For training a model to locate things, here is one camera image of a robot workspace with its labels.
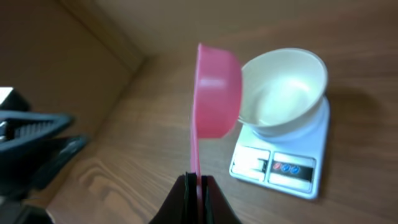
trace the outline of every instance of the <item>kitchen scale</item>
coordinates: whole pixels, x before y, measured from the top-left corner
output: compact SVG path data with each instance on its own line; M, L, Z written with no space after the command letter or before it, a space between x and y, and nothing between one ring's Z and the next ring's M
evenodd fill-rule
M323 97L313 118L290 133L264 137L243 125L229 173L263 187L315 199L320 185L329 117L329 103Z

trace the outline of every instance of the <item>wall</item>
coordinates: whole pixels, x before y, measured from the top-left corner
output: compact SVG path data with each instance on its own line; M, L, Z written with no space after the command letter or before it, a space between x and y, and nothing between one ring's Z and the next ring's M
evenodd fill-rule
M95 2L144 53L154 55L358 0L81 1Z
M67 133L94 135L131 73L52 0L3 0L0 30L0 85L16 87L34 111L75 115ZM35 202L51 200L67 173Z

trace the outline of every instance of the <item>white scale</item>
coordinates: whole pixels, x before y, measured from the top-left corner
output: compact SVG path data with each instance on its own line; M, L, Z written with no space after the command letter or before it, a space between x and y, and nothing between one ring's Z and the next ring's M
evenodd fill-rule
M291 133L265 138L243 125L229 173L250 183L315 199L320 185L329 117L329 102L323 97L313 119Z

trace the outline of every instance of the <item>white plastic container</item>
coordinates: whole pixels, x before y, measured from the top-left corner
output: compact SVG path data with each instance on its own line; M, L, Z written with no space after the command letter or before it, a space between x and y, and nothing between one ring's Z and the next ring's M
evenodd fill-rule
M243 67L239 121L263 136L293 131L319 109L328 72L317 55L303 49L262 54Z

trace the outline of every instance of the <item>pink measuring spoon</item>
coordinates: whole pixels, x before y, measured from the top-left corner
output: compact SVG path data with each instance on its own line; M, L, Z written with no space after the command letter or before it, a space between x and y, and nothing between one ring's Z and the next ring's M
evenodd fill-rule
M198 216L202 191L198 140L222 138L238 120L242 98L242 70L225 50L199 44L191 123L191 172L197 175Z

